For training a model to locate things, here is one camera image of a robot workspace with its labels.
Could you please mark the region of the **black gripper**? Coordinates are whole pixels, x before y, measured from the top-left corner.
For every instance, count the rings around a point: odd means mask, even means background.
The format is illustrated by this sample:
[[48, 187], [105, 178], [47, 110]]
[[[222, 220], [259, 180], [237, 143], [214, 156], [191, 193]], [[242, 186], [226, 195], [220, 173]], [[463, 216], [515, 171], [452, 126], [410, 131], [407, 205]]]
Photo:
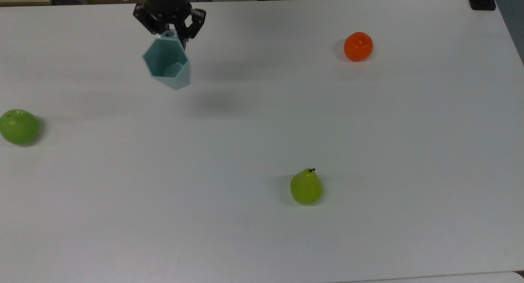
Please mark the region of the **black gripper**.
[[145, 4], [135, 5], [133, 16], [151, 34], [159, 35], [169, 29], [165, 20], [176, 18], [176, 34], [186, 49], [187, 42], [203, 27], [206, 11], [192, 8], [189, 0], [145, 0]]

